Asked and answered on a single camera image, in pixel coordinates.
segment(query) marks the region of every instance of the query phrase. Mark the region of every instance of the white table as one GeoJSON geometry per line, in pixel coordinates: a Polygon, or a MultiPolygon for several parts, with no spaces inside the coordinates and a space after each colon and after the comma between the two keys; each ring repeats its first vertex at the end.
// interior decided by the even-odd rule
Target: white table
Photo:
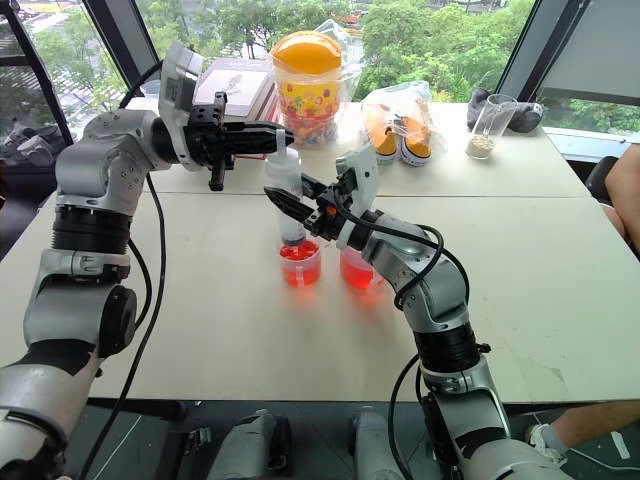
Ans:
{"type": "MultiPolygon", "coordinates": [[[[469,138],[467,104],[435,103],[432,112],[447,139],[448,150],[437,147],[424,167],[397,161],[380,167],[379,196],[432,197],[588,197],[589,192],[560,156],[542,129],[523,135],[506,133],[491,159],[469,158],[464,150],[469,138]]],[[[305,173],[331,183],[336,177],[335,158],[362,141],[358,104],[351,104],[339,144],[320,150],[300,150],[305,173]]],[[[194,174],[172,168],[154,176],[159,192],[210,193],[206,170],[194,174]]],[[[262,193],[266,182],[260,160],[238,159],[227,172],[225,193],[262,193]]]]}
{"type": "MultiPolygon", "coordinates": [[[[415,353],[388,286],[345,287],[334,245],[307,289],[280,278],[275,213],[256,195],[161,194],[167,290],[135,398],[387,400],[415,353]]],[[[471,323],[505,402],[640,397],[640,264],[591,198],[379,198],[439,228],[471,281],[471,323]]],[[[50,242],[53,201],[0,263],[0,364],[24,354],[22,317],[50,242]]],[[[132,238],[157,279],[157,217],[143,194],[132,238]]],[[[127,282],[140,302],[135,263],[127,282]]],[[[104,364],[115,397],[135,345],[104,364]]],[[[407,381],[401,400],[412,400],[407,381]]]]}

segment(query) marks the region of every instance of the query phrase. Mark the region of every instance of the sock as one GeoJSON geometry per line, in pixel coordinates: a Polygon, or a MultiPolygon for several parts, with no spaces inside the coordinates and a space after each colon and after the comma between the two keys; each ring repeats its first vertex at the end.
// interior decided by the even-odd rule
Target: sock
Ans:
{"type": "Polygon", "coordinates": [[[548,448],[553,448],[560,453],[565,453],[567,450],[569,450],[569,447],[562,443],[562,440],[560,440],[560,438],[558,438],[558,435],[556,435],[553,424],[545,426],[542,429],[541,434],[542,439],[544,440],[544,443],[548,448]]]}

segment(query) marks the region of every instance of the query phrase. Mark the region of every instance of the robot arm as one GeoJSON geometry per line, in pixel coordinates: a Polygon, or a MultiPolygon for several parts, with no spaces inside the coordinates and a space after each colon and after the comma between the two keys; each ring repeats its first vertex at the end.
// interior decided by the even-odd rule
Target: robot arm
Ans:
{"type": "Polygon", "coordinates": [[[312,234],[350,246],[391,284],[413,330],[428,396],[423,400],[436,455],[458,466],[466,480],[563,479],[530,446],[510,439],[509,424],[467,310],[467,280],[457,261],[438,256],[424,229],[379,210],[375,155],[365,148],[337,160],[329,186],[303,175],[303,193],[317,209],[284,190],[269,199],[312,234]],[[421,272],[430,270],[419,281],[421,272]]]}
{"type": "MultiPolygon", "coordinates": [[[[0,370],[0,478],[61,473],[100,365],[133,339],[136,295],[121,283],[145,176],[182,163],[209,168],[211,189],[221,190],[234,154],[276,150],[282,127],[225,123],[223,92],[211,105],[191,105],[201,64],[174,44],[163,64],[160,118],[104,113],[58,157],[52,248],[42,253],[24,318],[27,353],[0,370]]],[[[292,141],[287,132],[286,143],[292,141]]]]}

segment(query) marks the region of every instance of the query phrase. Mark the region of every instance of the plastic bag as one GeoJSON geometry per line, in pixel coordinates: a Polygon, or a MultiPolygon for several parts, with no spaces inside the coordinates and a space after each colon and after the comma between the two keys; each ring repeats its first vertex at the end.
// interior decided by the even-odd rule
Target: plastic bag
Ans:
{"type": "Polygon", "coordinates": [[[431,115],[431,90],[427,82],[405,82],[374,90],[362,101],[362,114],[378,164],[400,158],[413,166],[424,165],[434,140],[446,150],[431,115]]]}
{"type": "Polygon", "coordinates": [[[271,50],[278,107],[302,146],[335,143],[362,66],[351,36],[333,20],[296,32],[271,50]]]}

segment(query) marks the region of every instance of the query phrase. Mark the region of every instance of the white bottle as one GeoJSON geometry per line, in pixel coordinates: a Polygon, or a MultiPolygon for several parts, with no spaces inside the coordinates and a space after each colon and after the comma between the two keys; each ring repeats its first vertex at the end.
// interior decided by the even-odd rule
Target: white bottle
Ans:
{"type": "MultiPolygon", "coordinates": [[[[266,171],[270,181],[267,186],[281,188],[302,198],[302,163],[297,150],[285,143],[285,131],[276,130],[278,151],[267,157],[266,171]]],[[[278,212],[280,236],[284,245],[300,245],[305,240],[304,227],[282,212],[278,212]]]]}

